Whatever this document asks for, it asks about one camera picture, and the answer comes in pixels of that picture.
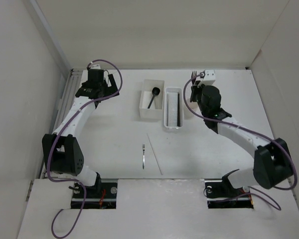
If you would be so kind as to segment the black chopstick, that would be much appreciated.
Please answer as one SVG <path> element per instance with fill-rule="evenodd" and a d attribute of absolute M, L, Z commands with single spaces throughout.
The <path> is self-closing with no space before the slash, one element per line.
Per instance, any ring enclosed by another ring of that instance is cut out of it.
<path fill-rule="evenodd" d="M 164 126 L 168 127 L 168 92 L 164 94 Z"/>

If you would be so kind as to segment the silver chopstick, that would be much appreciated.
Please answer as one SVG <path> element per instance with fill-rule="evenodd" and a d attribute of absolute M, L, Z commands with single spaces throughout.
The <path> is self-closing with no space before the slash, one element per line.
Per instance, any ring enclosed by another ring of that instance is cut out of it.
<path fill-rule="evenodd" d="M 177 127 L 180 127 L 180 93 L 177 93 Z"/>

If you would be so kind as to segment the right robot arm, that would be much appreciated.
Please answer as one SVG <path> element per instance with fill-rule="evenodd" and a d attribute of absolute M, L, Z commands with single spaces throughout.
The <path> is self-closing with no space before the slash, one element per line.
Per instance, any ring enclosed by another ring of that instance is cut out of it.
<path fill-rule="evenodd" d="M 234 170 L 223 176 L 221 191 L 233 196 L 239 188 L 259 185 L 265 189 L 276 187 L 295 173 L 287 143 L 243 127 L 221 108 L 221 95 L 215 86 L 200 82 L 191 86 L 190 101 L 198 104 L 205 125 L 216 134 L 228 138 L 253 158 L 253 167 Z"/>

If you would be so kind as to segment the white rectangular box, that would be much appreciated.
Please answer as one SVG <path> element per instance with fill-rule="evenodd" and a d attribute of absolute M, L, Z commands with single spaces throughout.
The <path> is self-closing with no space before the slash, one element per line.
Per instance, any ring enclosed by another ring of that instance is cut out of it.
<path fill-rule="evenodd" d="M 159 89 L 159 94 L 154 96 L 152 90 Z M 164 81 L 145 79 L 142 85 L 139 104 L 140 118 L 142 120 L 161 120 L 163 116 Z"/>

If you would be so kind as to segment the grey metal chopstick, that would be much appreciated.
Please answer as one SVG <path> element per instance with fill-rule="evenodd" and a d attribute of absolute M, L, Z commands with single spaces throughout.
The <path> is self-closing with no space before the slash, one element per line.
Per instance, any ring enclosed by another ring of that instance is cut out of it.
<path fill-rule="evenodd" d="M 180 123 L 181 123 L 180 127 L 183 127 L 183 101 L 182 101 L 181 93 L 180 93 Z"/>

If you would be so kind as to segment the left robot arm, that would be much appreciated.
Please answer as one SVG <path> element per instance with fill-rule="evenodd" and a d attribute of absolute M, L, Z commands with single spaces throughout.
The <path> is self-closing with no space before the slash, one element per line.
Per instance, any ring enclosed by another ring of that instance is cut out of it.
<path fill-rule="evenodd" d="M 91 170 L 84 162 L 84 155 L 77 137 L 89 116 L 98 104 L 119 95 L 113 74 L 106 70 L 89 69 L 75 94 L 73 105 L 60 126 L 42 138 L 44 163 L 48 177 L 51 172 L 65 174 L 84 185 L 84 191 L 94 198 L 100 195 L 100 174 Z"/>

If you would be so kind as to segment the white perforated tray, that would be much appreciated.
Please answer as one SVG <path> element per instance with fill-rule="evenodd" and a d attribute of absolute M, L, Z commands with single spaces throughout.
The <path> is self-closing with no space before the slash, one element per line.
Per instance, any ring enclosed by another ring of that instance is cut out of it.
<path fill-rule="evenodd" d="M 165 92 L 168 92 L 168 127 L 166 128 L 164 123 L 163 126 L 166 131 L 178 131 L 182 127 L 177 127 L 177 93 L 179 92 L 182 95 L 182 89 L 177 87 L 167 87 L 164 90 L 164 94 Z"/>

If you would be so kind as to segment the black spoon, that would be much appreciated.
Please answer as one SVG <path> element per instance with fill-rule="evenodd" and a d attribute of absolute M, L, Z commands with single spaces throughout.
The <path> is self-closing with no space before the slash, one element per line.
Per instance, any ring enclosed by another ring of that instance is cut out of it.
<path fill-rule="evenodd" d="M 148 103 L 147 109 L 156 109 L 155 106 L 155 99 L 160 95 L 160 88 L 158 87 L 153 87 L 152 91 L 151 91 L 151 99 Z"/>

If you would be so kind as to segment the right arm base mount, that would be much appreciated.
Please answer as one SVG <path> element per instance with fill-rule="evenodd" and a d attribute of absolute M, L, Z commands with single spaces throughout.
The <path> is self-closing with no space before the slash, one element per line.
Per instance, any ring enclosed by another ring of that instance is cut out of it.
<path fill-rule="evenodd" d="M 209 209 L 253 209 L 250 195 L 244 195 L 242 188 L 235 189 L 222 179 L 205 179 L 203 191 Z"/>

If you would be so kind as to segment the brown wooden fork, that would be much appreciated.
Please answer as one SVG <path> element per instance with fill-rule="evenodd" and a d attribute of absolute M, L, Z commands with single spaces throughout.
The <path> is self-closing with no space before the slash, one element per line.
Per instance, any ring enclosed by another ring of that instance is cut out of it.
<path fill-rule="evenodd" d="M 192 83 L 192 85 L 195 84 L 196 76 L 197 76 L 197 72 L 196 71 L 192 71 L 192 73 L 191 73 L 191 83 Z"/>

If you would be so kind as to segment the white chopstick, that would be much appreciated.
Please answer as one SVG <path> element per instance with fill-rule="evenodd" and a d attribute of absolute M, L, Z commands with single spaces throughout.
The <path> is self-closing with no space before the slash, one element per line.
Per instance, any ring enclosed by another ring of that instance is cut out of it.
<path fill-rule="evenodd" d="M 158 169 L 159 169 L 159 171 L 160 171 L 160 174 L 161 174 L 161 176 L 163 176 L 163 171 L 162 171 L 161 166 L 160 166 L 160 164 L 159 164 L 159 160 L 158 160 L 158 158 L 157 158 L 156 152 L 155 152 L 154 147 L 153 147 L 153 144 L 152 144 L 152 142 L 151 142 L 149 133 L 147 133 L 147 137 L 148 137 L 148 140 L 149 140 L 149 144 L 150 144 L 150 146 L 151 146 L 151 149 L 152 149 L 152 151 L 153 151 L 153 154 L 154 154 L 154 157 L 155 157 L 155 161 L 156 161 L 156 163 L 157 163 L 157 166 L 158 166 Z"/>

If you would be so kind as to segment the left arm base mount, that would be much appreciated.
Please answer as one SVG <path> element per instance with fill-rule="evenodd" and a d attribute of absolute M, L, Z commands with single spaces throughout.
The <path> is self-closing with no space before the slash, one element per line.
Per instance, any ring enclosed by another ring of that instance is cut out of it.
<path fill-rule="evenodd" d="M 70 202 L 71 209 L 80 209 L 84 196 L 82 186 L 78 183 L 74 183 L 73 186 L 69 186 L 69 189 L 72 190 L 72 198 Z M 86 191 L 87 196 L 83 209 L 116 209 L 118 180 L 103 180 L 100 189 L 86 187 Z"/>

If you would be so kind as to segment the small silver fork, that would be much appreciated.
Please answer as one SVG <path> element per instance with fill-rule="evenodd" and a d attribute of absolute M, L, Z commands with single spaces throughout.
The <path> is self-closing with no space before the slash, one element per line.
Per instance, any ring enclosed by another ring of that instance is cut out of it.
<path fill-rule="evenodd" d="M 143 151 L 143 160 L 142 160 L 142 169 L 145 169 L 145 150 L 146 150 L 146 145 L 143 143 L 142 145 L 142 151 Z"/>

